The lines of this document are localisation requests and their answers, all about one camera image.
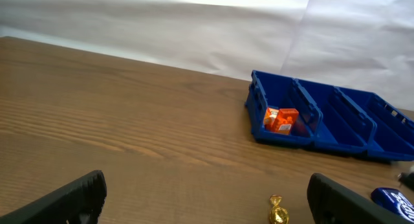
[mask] orange box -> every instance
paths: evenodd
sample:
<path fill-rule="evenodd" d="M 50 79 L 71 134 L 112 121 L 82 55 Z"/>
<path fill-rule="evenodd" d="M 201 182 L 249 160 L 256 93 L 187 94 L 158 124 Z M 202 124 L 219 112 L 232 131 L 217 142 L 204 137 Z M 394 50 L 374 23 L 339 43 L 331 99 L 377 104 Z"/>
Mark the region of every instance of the orange box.
<path fill-rule="evenodd" d="M 270 130 L 274 133 L 289 135 L 298 116 L 299 112 L 294 108 L 279 109 L 278 116 Z"/>
<path fill-rule="evenodd" d="M 278 116 L 278 112 L 279 112 L 279 110 L 274 109 L 274 108 L 268 107 L 266 109 L 265 118 L 263 119 L 263 124 L 265 125 L 265 128 L 267 130 L 271 129 L 271 127 L 274 123 L 274 120 Z"/>

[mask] wooden table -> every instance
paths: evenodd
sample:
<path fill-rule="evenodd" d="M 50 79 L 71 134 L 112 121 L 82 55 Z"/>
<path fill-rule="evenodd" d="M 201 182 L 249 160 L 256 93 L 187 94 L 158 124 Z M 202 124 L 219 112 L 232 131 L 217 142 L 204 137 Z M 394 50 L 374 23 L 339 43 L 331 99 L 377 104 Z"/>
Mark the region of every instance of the wooden table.
<path fill-rule="evenodd" d="M 1 38 L 0 215 L 95 169 L 100 223 L 267 224 L 271 194 L 313 223 L 314 172 L 366 197 L 398 186 L 395 166 L 256 143 L 248 84 Z"/>

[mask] gold wrapped candy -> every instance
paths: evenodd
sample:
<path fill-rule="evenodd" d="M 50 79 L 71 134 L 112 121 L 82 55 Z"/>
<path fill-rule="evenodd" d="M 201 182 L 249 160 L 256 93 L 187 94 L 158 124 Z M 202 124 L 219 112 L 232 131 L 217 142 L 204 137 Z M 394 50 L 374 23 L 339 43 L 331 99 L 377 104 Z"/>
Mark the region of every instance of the gold wrapped candy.
<path fill-rule="evenodd" d="M 281 200 L 281 196 L 273 195 L 270 197 L 270 202 L 273 205 L 269 215 L 270 224 L 287 224 L 289 222 L 287 210 L 279 206 Z"/>

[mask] white sheet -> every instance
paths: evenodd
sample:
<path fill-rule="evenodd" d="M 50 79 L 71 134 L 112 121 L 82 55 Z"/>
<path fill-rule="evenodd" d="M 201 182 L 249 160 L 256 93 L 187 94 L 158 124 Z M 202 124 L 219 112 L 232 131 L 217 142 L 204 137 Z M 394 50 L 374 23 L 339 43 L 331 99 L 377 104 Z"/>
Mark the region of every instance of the white sheet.
<path fill-rule="evenodd" d="M 414 110 L 412 3 L 0 0 L 0 34 L 245 80 L 286 74 Z"/>

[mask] empty bin compartment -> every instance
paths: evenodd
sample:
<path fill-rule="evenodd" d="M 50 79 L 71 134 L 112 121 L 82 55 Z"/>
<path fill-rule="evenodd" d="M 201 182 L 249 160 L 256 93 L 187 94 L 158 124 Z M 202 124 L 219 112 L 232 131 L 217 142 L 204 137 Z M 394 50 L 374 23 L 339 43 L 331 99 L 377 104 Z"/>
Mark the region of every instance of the empty bin compartment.
<path fill-rule="evenodd" d="M 314 132 L 321 119 L 320 110 L 314 100 L 296 79 L 260 71 L 252 72 L 246 107 L 255 140 L 284 142 L 298 147 L 313 141 Z M 299 117 L 290 135 L 272 133 L 265 129 L 263 118 L 267 107 L 298 110 Z"/>
<path fill-rule="evenodd" d="M 341 88 L 376 122 L 374 141 L 367 156 L 389 161 L 414 160 L 414 123 L 378 95 Z"/>
<path fill-rule="evenodd" d="M 323 118 L 315 147 L 345 153 L 362 153 L 373 141 L 376 124 L 339 88 L 305 80 L 299 83 L 320 108 Z"/>

